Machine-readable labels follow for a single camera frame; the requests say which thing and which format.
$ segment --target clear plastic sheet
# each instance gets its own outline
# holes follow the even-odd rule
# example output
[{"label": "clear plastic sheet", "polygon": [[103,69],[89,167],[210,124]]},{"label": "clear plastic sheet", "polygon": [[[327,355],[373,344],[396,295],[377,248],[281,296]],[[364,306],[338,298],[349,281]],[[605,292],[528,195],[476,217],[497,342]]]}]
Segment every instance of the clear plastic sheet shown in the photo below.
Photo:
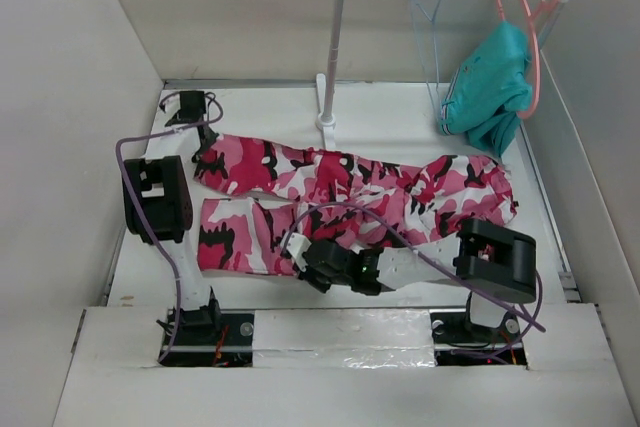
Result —
[{"label": "clear plastic sheet", "polygon": [[254,367],[434,367],[426,309],[257,311]]}]

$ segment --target screw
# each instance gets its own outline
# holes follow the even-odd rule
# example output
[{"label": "screw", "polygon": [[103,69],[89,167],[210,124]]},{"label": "screw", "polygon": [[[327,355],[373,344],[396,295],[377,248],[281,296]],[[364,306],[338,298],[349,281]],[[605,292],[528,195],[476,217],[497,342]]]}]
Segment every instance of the screw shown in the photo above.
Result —
[{"label": "screw", "polygon": [[240,335],[243,337],[249,337],[253,334],[253,324],[251,322],[245,322],[240,326]]},{"label": "screw", "polygon": [[518,325],[518,321],[515,319],[507,319],[504,323],[507,332],[510,334],[517,334],[520,331],[520,326]]},{"label": "screw", "polygon": [[431,331],[433,335],[442,335],[444,333],[444,322],[440,319],[431,322]]}]

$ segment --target white pole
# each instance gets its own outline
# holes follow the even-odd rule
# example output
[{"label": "white pole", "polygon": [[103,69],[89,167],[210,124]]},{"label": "white pole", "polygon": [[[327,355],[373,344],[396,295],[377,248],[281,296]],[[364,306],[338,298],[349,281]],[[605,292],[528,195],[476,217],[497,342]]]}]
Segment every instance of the white pole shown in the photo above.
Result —
[{"label": "white pole", "polygon": [[324,106],[318,116],[318,127],[331,128],[335,126],[336,119],[333,115],[333,92],[336,86],[336,69],[338,67],[338,47],[340,45],[340,29],[342,27],[342,8],[344,0],[334,0],[333,22],[331,26],[331,45],[329,47],[329,60],[327,62],[327,82],[324,93]]}]

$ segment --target red wire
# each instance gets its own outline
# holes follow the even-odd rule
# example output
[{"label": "red wire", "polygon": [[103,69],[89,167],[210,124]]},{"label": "red wire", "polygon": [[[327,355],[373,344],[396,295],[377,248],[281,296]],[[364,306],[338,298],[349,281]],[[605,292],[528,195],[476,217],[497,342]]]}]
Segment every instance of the red wire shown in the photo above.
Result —
[{"label": "red wire", "polygon": [[220,354],[220,349],[222,348],[222,344],[224,344],[224,339],[227,336],[227,332],[229,332],[229,326],[228,325],[225,326],[224,330],[222,331],[222,337],[220,337],[220,340],[216,344],[216,353],[213,356],[213,365],[216,365],[216,363],[218,362],[220,357],[222,357],[222,354]]},{"label": "red wire", "polygon": [[[504,332],[500,332],[500,335],[502,335],[502,337],[504,337],[504,339],[507,341],[507,344],[509,344],[511,342],[511,339],[509,338],[509,336],[507,334],[505,334]],[[513,361],[513,365],[516,365],[516,354],[513,351],[513,346],[511,346],[511,360]]]}]

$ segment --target teal cloth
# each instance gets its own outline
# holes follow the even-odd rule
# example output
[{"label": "teal cloth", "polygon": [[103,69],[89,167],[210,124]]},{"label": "teal cloth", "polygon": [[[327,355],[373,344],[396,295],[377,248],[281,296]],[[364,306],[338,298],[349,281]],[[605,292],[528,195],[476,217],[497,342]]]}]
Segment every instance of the teal cloth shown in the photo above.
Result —
[{"label": "teal cloth", "polygon": [[502,156],[520,125],[516,113],[531,104],[527,44],[524,32],[503,21],[462,63],[442,102],[443,134],[466,132],[471,145]]}]

